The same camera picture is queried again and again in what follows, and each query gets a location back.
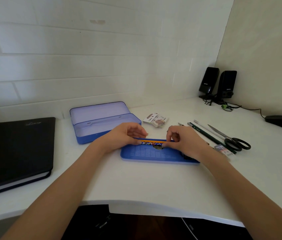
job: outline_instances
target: logo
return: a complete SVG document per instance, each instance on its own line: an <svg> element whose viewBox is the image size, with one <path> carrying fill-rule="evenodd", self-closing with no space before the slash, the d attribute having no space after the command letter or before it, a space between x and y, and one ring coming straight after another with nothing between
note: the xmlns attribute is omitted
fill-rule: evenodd
<svg viewBox="0 0 282 240"><path fill-rule="evenodd" d="M30 122L29 124L26 124L26 126L27 126L27 125L35 125L35 124L41 124L41 122L35 122L35 123Z"/></svg>

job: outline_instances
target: white wall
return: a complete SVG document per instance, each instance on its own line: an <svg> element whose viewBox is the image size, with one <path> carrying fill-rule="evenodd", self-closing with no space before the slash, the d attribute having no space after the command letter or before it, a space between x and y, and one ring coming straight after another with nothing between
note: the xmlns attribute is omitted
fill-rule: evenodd
<svg viewBox="0 0 282 240"><path fill-rule="evenodd" d="M197 96L233 0L0 0L0 121Z"/></svg>
<svg viewBox="0 0 282 240"><path fill-rule="evenodd" d="M232 101L282 115L282 0L234 0L215 66L237 70Z"/></svg>

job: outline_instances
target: white desk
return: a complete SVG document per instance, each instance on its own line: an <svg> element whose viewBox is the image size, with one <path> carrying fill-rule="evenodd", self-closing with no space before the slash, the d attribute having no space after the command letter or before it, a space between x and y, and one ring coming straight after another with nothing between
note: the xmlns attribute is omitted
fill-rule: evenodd
<svg viewBox="0 0 282 240"><path fill-rule="evenodd" d="M258 113L244 109L226 112L216 104L204 105L199 98L132 108L131 112L141 120L150 112L170 117L163 128L143 125L149 138L164 139L170 125L196 119L247 141L252 149L235 155L232 165L282 207L281 127L266 123ZM51 176L0 193L0 219L21 214L87 146L77 144L69 119L57 121L55 135ZM204 166L126 162L119 153L117 150L103 160L82 205L109 204L113 213L204 218L242 226Z"/></svg>

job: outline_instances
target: speaker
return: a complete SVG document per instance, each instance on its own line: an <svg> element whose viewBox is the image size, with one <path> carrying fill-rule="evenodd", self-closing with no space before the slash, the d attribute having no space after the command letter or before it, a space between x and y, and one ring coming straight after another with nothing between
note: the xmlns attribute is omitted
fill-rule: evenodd
<svg viewBox="0 0 282 240"><path fill-rule="evenodd" d="M217 99L228 99L233 95L237 71L224 71L220 76Z"/></svg>
<svg viewBox="0 0 282 240"><path fill-rule="evenodd" d="M205 71L199 91L209 95L213 92L216 81L219 77L219 68L208 67Z"/></svg>

